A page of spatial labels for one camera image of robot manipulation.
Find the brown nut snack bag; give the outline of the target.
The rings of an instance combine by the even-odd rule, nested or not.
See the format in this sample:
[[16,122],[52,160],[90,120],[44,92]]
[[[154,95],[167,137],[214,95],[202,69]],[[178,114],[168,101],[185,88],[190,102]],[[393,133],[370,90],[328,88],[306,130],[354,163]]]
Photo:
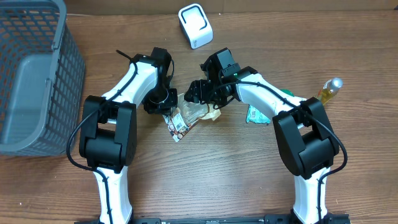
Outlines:
[[220,115],[221,111],[213,109],[213,105],[185,101],[181,93],[178,95],[177,107],[172,109],[170,116],[163,115],[163,118],[172,139],[179,142],[199,120],[214,121]]

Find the teal wet wipes pack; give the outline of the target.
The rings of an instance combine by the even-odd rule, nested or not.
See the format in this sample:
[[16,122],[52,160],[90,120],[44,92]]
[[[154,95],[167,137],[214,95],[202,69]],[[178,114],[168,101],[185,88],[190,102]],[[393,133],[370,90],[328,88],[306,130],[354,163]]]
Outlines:
[[270,124],[271,120],[261,113],[258,109],[255,107],[249,105],[248,107],[248,112],[246,115],[246,122],[247,123],[255,123],[255,124]]

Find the green lid white jar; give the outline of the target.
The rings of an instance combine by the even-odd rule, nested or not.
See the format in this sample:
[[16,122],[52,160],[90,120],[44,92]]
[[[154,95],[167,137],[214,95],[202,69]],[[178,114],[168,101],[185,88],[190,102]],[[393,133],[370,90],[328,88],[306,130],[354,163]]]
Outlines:
[[294,96],[294,94],[290,90],[281,90],[281,91],[287,95]]

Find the yellow dish soap bottle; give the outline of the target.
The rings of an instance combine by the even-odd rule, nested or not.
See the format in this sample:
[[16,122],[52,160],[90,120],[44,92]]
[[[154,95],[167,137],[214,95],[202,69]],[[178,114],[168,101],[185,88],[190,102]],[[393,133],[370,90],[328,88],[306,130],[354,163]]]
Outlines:
[[321,101],[322,105],[329,102],[334,96],[337,95],[339,90],[343,87],[343,80],[341,78],[335,77],[328,80],[323,88],[319,90],[316,98]]

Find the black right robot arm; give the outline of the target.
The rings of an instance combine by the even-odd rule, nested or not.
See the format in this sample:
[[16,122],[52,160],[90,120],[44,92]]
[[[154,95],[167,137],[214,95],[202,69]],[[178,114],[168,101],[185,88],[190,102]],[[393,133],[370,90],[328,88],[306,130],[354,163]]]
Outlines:
[[237,100],[271,119],[280,158],[294,175],[290,221],[330,223],[326,179],[340,149],[322,103],[284,93],[254,68],[240,67],[227,48],[210,55],[200,68],[206,77],[191,83],[185,100],[215,108]]

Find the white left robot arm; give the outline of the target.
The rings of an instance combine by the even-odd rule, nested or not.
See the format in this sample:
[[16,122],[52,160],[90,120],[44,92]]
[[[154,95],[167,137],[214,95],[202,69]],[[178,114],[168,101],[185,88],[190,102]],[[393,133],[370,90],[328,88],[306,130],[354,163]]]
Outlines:
[[95,175],[101,213],[95,223],[132,223],[127,171],[137,146],[137,108],[169,116],[177,107],[171,88],[174,61],[166,49],[155,47],[150,55],[128,57],[122,79],[101,96],[90,95],[83,105],[79,153]]

